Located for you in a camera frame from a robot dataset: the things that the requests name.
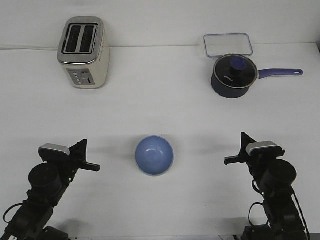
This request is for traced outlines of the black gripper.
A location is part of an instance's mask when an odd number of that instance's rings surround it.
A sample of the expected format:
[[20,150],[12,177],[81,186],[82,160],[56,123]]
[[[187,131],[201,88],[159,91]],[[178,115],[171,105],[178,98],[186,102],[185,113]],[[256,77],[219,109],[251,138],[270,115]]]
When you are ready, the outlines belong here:
[[247,133],[240,134],[240,151],[239,155],[229,156],[224,158],[224,164],[246,163],[249,173],[251,175],[262,175],[265,172],[265,165],[263,164],[263,154],[258,153],[253,156],[248,155],[246,149],[249,144],[257,143]]
[[42,157],[43,162],[54,164],[59,171],[63,183],[71,183],[79,169],[98,172],[101,167],[99,164],[87,162],[88,140],[83,139],[75,145],[69,147],[70,155]]

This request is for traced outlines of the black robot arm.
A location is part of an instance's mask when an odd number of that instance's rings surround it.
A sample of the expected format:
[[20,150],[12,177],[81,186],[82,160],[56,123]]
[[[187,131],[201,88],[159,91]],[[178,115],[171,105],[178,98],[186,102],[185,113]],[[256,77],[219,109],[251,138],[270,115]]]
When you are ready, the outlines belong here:
[[252,188],[262,196],[267,222],[252,222],[244,228],[242,240],[309,240],[297,195],[292,187],[297,178],[295,167],[282,159],[285,150],[272,141],[256,141],[245,132],[240,134],[240,151],[225,157],[224,164],[245,163],[253,177]]
[[46,143],[38,148],[42,163],[28,175],[31,188],[2,235],[3,240],[67,240],[69,235],[47,223],[79,169],[98,172],[100,165],[87,162],[86,139],[66,147]]

